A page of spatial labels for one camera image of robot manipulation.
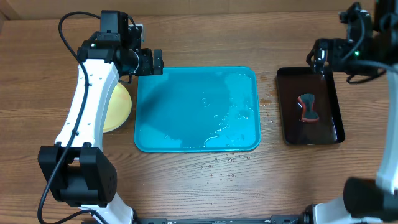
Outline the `yellow-green plate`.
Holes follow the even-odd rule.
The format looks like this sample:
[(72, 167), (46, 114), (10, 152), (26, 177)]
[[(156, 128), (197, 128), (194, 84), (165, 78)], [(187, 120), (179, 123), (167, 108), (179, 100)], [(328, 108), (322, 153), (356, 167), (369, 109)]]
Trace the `yellow-green plate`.
[(120, 128), (127, 121), (131, 110), (131, 96), (126, 87), (118, 83), (109, 101), (103, 132), (108, 133)]

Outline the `orange and black sponge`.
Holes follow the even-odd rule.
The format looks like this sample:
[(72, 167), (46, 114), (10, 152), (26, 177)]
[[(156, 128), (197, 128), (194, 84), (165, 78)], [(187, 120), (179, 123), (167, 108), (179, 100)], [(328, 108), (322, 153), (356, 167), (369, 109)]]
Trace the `orange and black sponge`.
[(315, 95), (306, 93), (297, 98), (298, 105), (302, 109), (300, 121), (303, 123), (316, 123), (319, 120), (319, 115), (313, 109), (315, 102)]

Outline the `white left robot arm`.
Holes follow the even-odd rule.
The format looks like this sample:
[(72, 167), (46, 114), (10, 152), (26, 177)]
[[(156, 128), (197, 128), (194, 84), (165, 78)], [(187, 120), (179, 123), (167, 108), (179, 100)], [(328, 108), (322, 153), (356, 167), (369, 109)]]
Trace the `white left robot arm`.
[(53, 146), (39, 150), (45, 195), (89, 214), (98, 223), (137, 223), (117, 193), (117, 172), (103, 152), (111, 95), (122, 76), (161, 75), (159, 49), (142, 47), (144, 27), (121, 11), (103, 10), (100, 29), (72, 51), (78, 82), (65, 124)]

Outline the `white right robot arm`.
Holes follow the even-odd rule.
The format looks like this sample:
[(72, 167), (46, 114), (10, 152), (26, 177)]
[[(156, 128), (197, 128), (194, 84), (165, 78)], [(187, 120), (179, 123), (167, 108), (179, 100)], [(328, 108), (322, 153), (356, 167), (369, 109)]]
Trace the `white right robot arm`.
[(350, 177), (342, 196), (302, 213), (301, 223), (391, 223), (397, 221), (397, 1), (376, 1), (374, 12), (359, 2), (338, 14), (343, 39), (318, 39), (307, 55), (314, 73), (347, 74), (359, 85), (387, 80), (388, 107), (380, 165), (372, 179)]

